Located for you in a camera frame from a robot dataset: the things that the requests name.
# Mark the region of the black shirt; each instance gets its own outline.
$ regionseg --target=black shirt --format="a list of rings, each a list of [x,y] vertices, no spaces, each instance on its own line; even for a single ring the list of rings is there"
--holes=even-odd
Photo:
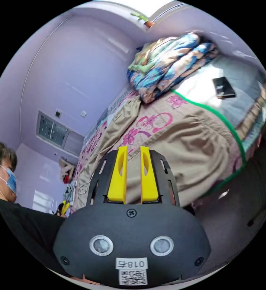
[[[22,246],[45,267],[70,277],[53,253],[56,234],[65,218],[0,199],[0,213]]]

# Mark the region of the yellow object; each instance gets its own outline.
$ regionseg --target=yellow object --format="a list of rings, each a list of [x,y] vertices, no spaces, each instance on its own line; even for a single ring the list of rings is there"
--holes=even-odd
[[[128,146],[119,147],[107,198],[126,203]]]
[[[69,208],[69,203],[66,203],[65,200],[62,203],[63,203],[63,207],[62,207],[62,210],[61,210],[61,215],[65,215],[66,214],[66,211]]]
[[[148,147],[140,147],[141,155],[141,202],[157,201],[158,189],[156,185],[153,165]]]

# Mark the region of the robot sensor lens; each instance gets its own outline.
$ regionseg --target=robot sensor lens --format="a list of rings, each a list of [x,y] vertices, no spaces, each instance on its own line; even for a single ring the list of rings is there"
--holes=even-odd
[[[155,250],[158,253],[165,253],[170,248],[170,243],[167,240],[158,240],[154,245]]]
[[[109,250],[109,243],[104,239],[98,239],[94,242],[94,248],[99,253],[105,253]]]
[[[155,238],[150,244],[150,250],[155,256],[166,256],[174,247],[172,239],[166,236]]]
[[[106,236],[94,236],[90,240],[90,250],[98,256],[108,256],[113,248],[113,242]]]

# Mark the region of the label sticker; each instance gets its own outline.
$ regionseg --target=label sticker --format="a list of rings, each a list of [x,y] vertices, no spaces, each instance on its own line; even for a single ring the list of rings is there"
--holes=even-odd
[[[116,270],[146,270],[148,269],[147,258],[116,258]]]
[[[121,286],[148,285],[147,270],[119,270]]]

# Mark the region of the qr code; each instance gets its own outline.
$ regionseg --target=qr code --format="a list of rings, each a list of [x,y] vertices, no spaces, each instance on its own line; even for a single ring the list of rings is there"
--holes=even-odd
[[[120,285],[147,285],[147,271],[146,270],[119,270]]]

